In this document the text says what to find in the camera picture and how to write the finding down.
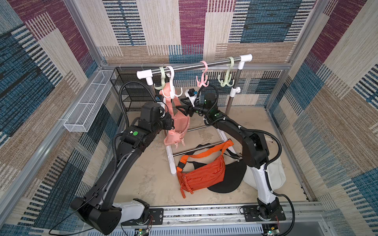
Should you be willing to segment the pink crossbody bag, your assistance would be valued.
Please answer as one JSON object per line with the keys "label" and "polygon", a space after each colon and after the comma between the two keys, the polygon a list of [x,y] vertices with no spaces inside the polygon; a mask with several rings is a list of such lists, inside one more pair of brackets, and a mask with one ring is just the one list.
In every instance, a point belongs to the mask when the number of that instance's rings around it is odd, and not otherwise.
{"label": "pink crossbody bag", "polygon": [[185,116],[182,112],[178,111],[176,114],[173,112],[172,103],[175,106],[181,106],[181,102],[178,97],[173,99],[170,98],[170,83],[166,83],[164,88],[159,92],[166,99],[165,104],[167,105],[166,110],[169,112],[174,121],[174,128],[168,131],[168,135],[164,139],[164,144],[166,146],[175,145],[178,148],[179,143],[185,146],[184,136],[190,126],[190,117]]}

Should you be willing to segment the orange crossbody bag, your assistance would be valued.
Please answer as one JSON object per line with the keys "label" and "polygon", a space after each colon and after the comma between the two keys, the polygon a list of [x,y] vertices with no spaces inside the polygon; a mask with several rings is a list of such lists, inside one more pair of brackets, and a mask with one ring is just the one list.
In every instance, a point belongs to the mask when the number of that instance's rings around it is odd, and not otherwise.
{"label": "orange crossbody bag", "polygon": [[[181,157],[178,166],[176,167],[177,178],[180,184],[180,192],[182,197],[185,198],[185,192],[191,194],[196,190],[211,187],[224,180],[225,175],[225,161],[224,152],[234,143],[232,140],[216,145],[209,150],[196,155],[184,155]],[[201,159],[208,157],[216,152],[220,152],[220,155],[211,163],[199,167],[191,172],[183,173],[183,169],[188,162],[188,158]]]}

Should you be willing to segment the white metal garment rack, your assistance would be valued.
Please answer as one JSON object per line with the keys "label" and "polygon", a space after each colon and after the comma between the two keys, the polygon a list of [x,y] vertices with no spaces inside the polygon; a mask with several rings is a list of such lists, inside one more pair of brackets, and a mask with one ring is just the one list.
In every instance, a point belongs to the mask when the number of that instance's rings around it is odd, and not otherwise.
{"label": "white metal garment rack", "polygon": [[[251,62],[253,59],[252,54],[247,54],[247,55],[241,55],[239,57],[234,58],[235,63],[238,64],[238,70],[241,72],[244,68],[244,64],[246,62]],[[217,68],[220,69],[220,66],[226,66],[227,64],[231,64],[231,59],[223,59],[223,60],[217,60],[217,61],[212,61],[208,62],[207,66],[208,68]],[[174,67],[170,66],[172,68],[172,71],[174,72],[181,72],[181,71],[190,71],[190,70],[196,70],[196,69],[203,69],[206,68],[204,63],[194,63],[194,64],[179,64]],[[153,79],[152,77],[156,74],[160,74],[161,71],[159,69],[157,70],[143,70],[143,71],[138,71],[136,73],[137,78],[142,80],[145,79],[147,82],[147,85],[150,86],[151,88],[153,85]],[[169,162],[169,168],[170,172],[173,176],[176,175],[176,167],[174,164],[174,158],[173,158],[173,153],[171,147],[166,148],[167,151],[167,157],[168,157],[168,162]]]}

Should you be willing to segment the black crossbody bag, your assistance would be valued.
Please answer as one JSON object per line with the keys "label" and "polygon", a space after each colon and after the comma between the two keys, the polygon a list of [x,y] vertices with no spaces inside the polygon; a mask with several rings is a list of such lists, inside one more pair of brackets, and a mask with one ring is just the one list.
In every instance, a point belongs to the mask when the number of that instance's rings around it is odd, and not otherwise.
{"label": "black crossbody bag", "polygon": [[[224,180],[218,184],[215,184],[207,189],[215,193],[230,193],[236,190],[241,184],[243,177],[247,170],[247,165],[241,159],[241,156],[232,152],[229,147],[223,154],[225,161],[225,175]],[[196,155],[194,151],[187,152],[185,155]],[[191,172],[199,167],[206,165],[197,161],[189,161],[183,169],[183,173]]]}

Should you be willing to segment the cream white crossbody bag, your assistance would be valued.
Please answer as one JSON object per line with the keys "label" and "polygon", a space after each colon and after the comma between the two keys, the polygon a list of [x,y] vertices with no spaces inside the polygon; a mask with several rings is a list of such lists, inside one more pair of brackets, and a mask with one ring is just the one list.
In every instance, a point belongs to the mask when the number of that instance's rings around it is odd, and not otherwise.
{"label": "cream white crossbody bag", "polygon": [[[286,182],[286,176],[280,157],[268,166],[268,175],[270,185],[273,190],[279,189],[284,185],[284,183]],[[243,181],[254,189],[258,189],[253,175],[252,167],[247,167]]]}

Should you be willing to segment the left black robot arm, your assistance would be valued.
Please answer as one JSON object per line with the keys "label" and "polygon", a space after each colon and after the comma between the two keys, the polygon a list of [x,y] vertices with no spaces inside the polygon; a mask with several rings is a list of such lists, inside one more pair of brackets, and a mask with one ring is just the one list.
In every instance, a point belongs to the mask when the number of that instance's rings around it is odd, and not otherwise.
{"label": "left black robot arm", "polygon": [[149,220],[149,204],[141,199],[114,202],[122,182],[133,164],[162,130],[173,128],[172,116],[151,95],[152,101],[141,108],[140,117],[112,141],[113,159],[93,187],[83,196],[76,197],[71,209],[84,223],[104,235],[111,234],[123,222]]}

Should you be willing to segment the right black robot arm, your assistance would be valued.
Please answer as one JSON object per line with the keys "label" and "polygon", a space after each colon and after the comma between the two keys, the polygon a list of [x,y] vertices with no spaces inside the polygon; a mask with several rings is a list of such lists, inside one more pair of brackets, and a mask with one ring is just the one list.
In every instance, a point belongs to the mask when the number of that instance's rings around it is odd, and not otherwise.
{"label": "right black robot arm", "polygon": [[295,209],[291,199],[285,194],[276,193],[270,183],[268,166],[282,154],[283,148],[273,134],[259,129],[247,129],[218,109],[219,93],[207,93],[203,103],[199,103],[203,87],[199,91],[189,89],[186,97],[181,98],[181,105],[176,109],[192,117],[202,115],[206,126],[213,126],[236,139],[242,145],[242,159],[252,169],[258,191],[258,212],[261,220],[273,218],[282,210],[279,197],[284,197],[291,208],[292,220],[295,222]]}

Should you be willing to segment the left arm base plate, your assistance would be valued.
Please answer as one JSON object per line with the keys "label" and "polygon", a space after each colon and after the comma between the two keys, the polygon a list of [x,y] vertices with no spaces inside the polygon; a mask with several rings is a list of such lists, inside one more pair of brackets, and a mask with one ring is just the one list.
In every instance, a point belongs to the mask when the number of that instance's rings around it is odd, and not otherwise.
{"label": "left arm base plate", "polygon": [[149,209],[147,219],[133,219],[129,221],[122,222],[122,226],[155,226],[162,225],[163,222],[163,208],[151,208]]}

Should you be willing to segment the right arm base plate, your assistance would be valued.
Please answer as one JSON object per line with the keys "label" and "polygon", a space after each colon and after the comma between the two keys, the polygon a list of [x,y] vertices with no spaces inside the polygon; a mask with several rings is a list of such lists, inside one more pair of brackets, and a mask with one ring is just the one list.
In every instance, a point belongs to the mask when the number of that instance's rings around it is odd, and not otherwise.
{"label": "right arm base plate", "polygon": [[269,213],[267,209],[258,205],[243,206],[242,214],[244,215],[246,222],[286,220],[282,206],[279,206],[271,213]]}

